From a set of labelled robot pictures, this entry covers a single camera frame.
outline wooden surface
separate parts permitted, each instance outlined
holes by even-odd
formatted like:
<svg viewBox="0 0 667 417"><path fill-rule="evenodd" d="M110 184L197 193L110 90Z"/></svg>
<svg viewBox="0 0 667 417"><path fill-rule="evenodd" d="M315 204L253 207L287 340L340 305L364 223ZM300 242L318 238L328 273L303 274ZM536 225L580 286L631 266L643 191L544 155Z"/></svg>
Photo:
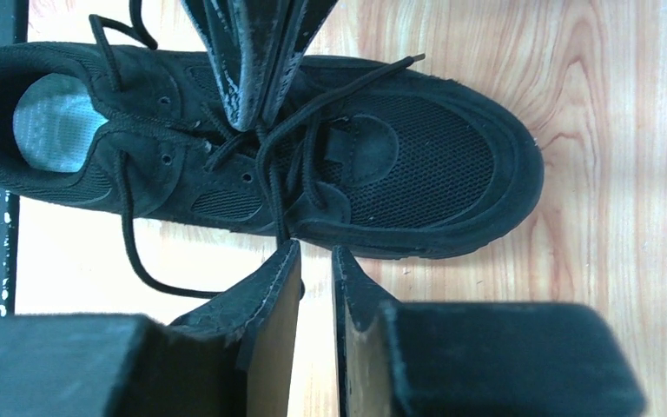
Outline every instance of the wooden surface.
<svg viewBox="0 0 667 417"><path fill-rule="evenodd" d="M30 40L92 42L87 15L125 2L32 0ZM201 50L176 0L145 2L161 48ZM117 43L131 43L109 34ZM460 80L538 138L545 190L504 239L446 261L362 261L403 300L561 300L596 308L667 416L667 0L341 0L309 53L391 62ZM224 289L271 239L137 221L142 259L175 285ZM335 416L330 260L303 246L289 415ZM143 312L167 321L202 301L145 288L119 218L24 200L17 311Z"/></svg>

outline white insole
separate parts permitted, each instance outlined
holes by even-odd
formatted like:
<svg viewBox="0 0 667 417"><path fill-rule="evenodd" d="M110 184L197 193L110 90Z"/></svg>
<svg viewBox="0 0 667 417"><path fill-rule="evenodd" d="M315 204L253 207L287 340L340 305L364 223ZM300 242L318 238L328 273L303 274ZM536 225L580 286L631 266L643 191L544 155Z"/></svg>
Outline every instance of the white insole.
<svg viewBox="0 0 667 417"><path fill-rule="evenodd" d="M30 85L14 111L14 137L34 169L72 173L85 163L93 136L108 120L73 76L49 74Z"/></svg>

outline black shoelace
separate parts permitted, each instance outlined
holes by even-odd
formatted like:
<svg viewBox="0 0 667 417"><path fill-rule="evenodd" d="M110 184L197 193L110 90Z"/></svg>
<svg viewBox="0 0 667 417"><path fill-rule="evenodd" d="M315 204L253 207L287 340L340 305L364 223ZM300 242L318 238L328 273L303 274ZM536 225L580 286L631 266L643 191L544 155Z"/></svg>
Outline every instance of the black shoelace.
<svg viewBox="0 0 667 417"><path fill-rule="evenodd" d="M132 26L117 22L116 20L90 15L90 25L96 44L103 54L109 72L109 82L112 90L121 92L123 90L121 73L119 72L116 57L106 39L105 28L110 28L129 36L144 44L151 50L157 48L157 41L147 32L142 21L142 0L129 0L129 16ZM260 122L254 132L234 133L234 131L223 122L219 116L208 108L205 108L209 121L216 127L224 143L211 153L206 163L206 169L213 170L221 166L232 155L239 152L241 147L253 138L258 142L259 148L255 157L255 173L262 188L265 202L272 210L272 217L276 227L277 244L280 245L290 238L290 230L285 222L286 192L300 184L301 193L318 209L324 209L326 202L320 194L316 185L316 172L314 166L314 151L318 138L318 130L321 124L320 113L327 105L337 102L352 95L370 83L383 77L391 76L400 72L413 63L423 59L425 55L409 56L396 63L380 67L361 76L344 87L332 89L315 97L306 103L291 116L268 129ZM275 149L288 135L300 126L306 126L306 134L299 146L295 148L292 162L283 180L280 162L275 157ZM194 297L210 299L217 296L218 292L199 291L187 288L173 287L159 282L147 272L142 265L139 253L136 250L134 233L134 198L128 175L129 154L117 150L115 155L115 168L118 173L118 193L122 202L122 232L124 246L127 251L129 263L139 278L149 287L171 295L183 297Z"/></svg>

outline shoe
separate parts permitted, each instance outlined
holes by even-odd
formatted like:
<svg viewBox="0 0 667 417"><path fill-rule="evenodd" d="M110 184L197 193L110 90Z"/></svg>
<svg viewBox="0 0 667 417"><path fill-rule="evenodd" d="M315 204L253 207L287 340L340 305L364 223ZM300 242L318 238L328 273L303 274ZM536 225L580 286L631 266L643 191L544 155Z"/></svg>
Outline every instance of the shoe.
<svg viewBox="0 0 667 417"><path fill-rule="evenodd" d="M132 0L135 8L141 1ZM208 50L228 122L272 124L300 59L336 0L182 0Z"/></svg>
<svg viewBox="0 0 667 417"><path fill-rule="evenodd" d="M156 51L133 27L91 16L97 45L0 48L0 187L133 218L289 237L357 255L462 255L530 213L543 165L507 110L452 81L392 64L307 57L272 129L223 117L205 53ZM103 28L150 49L109 46Z"/></svg>

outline light wood tabletop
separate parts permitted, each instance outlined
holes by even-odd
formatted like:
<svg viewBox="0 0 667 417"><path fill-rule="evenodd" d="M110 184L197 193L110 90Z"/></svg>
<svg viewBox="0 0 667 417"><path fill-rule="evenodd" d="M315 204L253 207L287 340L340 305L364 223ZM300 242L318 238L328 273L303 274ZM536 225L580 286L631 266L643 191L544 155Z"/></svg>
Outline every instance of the light wood tabletop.
<svg viewBox="0 0 667 417"><path fill-rule="evenodd" d="M92 43L88 14L125 2L31 0L30 41ZM144 2L166 50L202 50L177 0ZM112 43L133 43L112 33ZM667 0L340 0L309 54L393 62L456 79L505 105L537 138L545 188L508 236L444 261L360 260L402 300L576 301L609 322L649 401L667 416ZM141 312L168 321L203 303L135 277L119 218L23 199L17 312ZM150 273L224 289L274 240L137 220ZM330 253L303 245L289 415L338 415Z"/></svg>

